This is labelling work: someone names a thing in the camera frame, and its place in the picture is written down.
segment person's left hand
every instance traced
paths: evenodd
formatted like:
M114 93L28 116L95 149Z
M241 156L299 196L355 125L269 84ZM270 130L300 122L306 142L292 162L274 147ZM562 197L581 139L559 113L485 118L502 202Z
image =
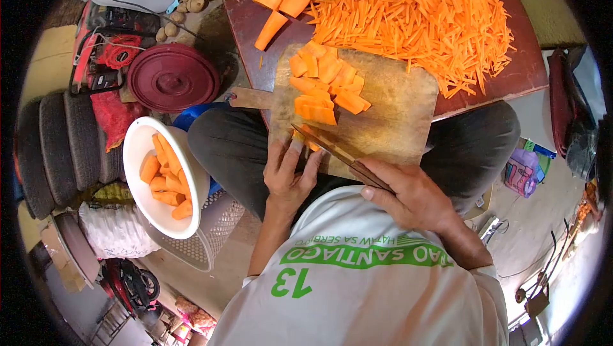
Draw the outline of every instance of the person's left hand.
M296 173L303 143L293 139L291 144L277 140L269 148L268 161L264 168L264 183L270 191L267 209L293 218L298 208L308 197L317 182L317 170L324 151L319 150L306 162L303 173Z

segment red table top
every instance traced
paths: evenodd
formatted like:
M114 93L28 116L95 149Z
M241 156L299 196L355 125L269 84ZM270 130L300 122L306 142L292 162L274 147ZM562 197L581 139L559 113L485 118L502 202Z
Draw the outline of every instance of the red table top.
M485 96L478 87L475 88L476 96L459 92L451 99L445 100L439 94L433 120L444 119L494 101L512 99L548 87L549 79L541 49L524 6L520 0L501 1L511 16L507 19L507 26L515 37L511 45L517 48L517 51L507 52L512 61L497 77L486 76ZM272 91L275 85L276 65L281 53L290 43L306 43L311 39L314 26L307 25L305 21L312 18L304 14L298 19L289 18L266 51L260 51L253 44L270 11L251 0L224 0L224 5L251 87ZM259 69L260 57L262 57L261 69Z

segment red lid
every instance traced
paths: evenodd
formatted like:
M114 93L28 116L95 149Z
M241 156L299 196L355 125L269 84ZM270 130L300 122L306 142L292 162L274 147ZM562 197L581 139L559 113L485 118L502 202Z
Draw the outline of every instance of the red lid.
M180 43L151 47L138 55L127 73L127 86L149 109L179 113L210 103L219 92L219 75L200 52Z

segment hand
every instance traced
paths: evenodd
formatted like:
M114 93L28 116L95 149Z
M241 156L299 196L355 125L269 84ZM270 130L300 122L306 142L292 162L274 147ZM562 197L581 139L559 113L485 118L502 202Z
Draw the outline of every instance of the hand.
M362 196L381 206L401 229L429 230L443 235L462 222L451 200L419 166L392 165L373 158L359 162L396 192L394 196L383 189L364 187Z
M269 148L264 168L264 183L270 191L266 208L275 209L275 215L293 218L315 187L324 151L311 153L303 173L296 173L303 143L294 139L289 148L287 146L287 143L277 140Z

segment dark pants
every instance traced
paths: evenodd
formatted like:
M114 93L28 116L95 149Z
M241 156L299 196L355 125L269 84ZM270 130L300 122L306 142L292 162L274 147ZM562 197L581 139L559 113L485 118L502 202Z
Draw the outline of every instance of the dark pants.
M505 102L495 103L430 127L421 168L463 215L500 173L519 139L519 122ZM211 109L189 128L189 148L198 162L249 212L264 219L268 188L264 166L268 131L256 109ZM317 186L295 219L315 199L358 181L318 173Z

